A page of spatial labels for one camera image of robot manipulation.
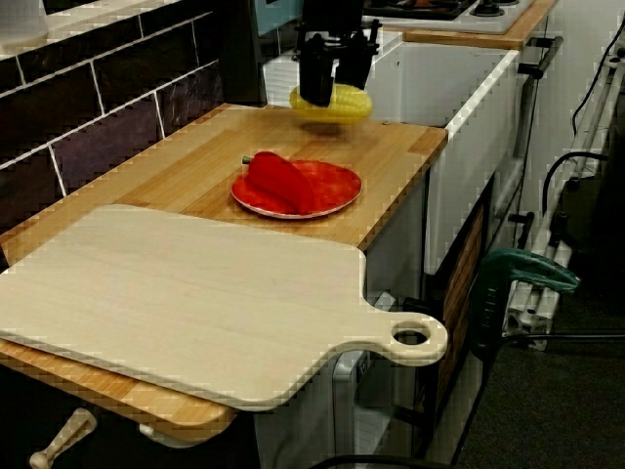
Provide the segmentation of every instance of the handle hole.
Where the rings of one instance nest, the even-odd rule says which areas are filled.
[[[427,329],[417,322],[403,322],[393,328],[393,338],[403,345],[421,345],[430,338]]]

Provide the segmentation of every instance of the robotic arm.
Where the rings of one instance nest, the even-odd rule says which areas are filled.
[[[362,22],[364,0],[304,0],[298,27],[296,60],[300,64],[300,96],[328,107],[334,83],[364,89],[380,22]],[[369,38],[364,29],[371,29]],[[332,76],[334,62],[339,66]]]

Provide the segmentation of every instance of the wall tile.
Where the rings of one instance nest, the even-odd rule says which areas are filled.
[[[65,190],[76,191],[159,140],[152,96],[65,137],[53,145]]]
[[[100,115],[88,65],[0,99],[0,163]]]
[[[215,0],[182,0],[157,10],[141,14],[144,34],[149,35],[179,22],[212,12]]]
[[[159,34],[95,62],[109,111],[196,68],[190,24]]]
[[[52,13],[62,12],[70,8],[92,3],[94,0],[43,0],[43,6],[46,9],[46,13],[51,15]]]
[[[213,64],[158,92],[165,135],[185,127],[224,102],[219,65]]]
[[[26,82],[33,81],[137,39],[139,19],[129,18],[22,54],[21,70]]]
[[[222,47],[222,26],[218,16],[207,15],[193,22],[195,43],[200,65],[209,64],[219,58]]]
[[[0,61],[0,93],[21,85],[20,71],[15,59]]]
[[[63,198],[45,149],[0,170],[0,234]]]

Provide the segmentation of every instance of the floor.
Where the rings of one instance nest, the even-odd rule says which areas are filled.
[[[562,299],[556,332],[625,332],[625,273],[613,268],[582,280]],[[623,468],[623,407],[625,341],[552,342],[545,353],[506,346],[455,467]]]

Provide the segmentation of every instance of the cutting board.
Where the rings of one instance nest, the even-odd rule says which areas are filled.
[[[245,410],[350,350],[438,361],[445,328],[363,299],[355,247],[128,205],[86,214],[0,275],[0,337]],[[403,345],[398,332],[427,340]]]

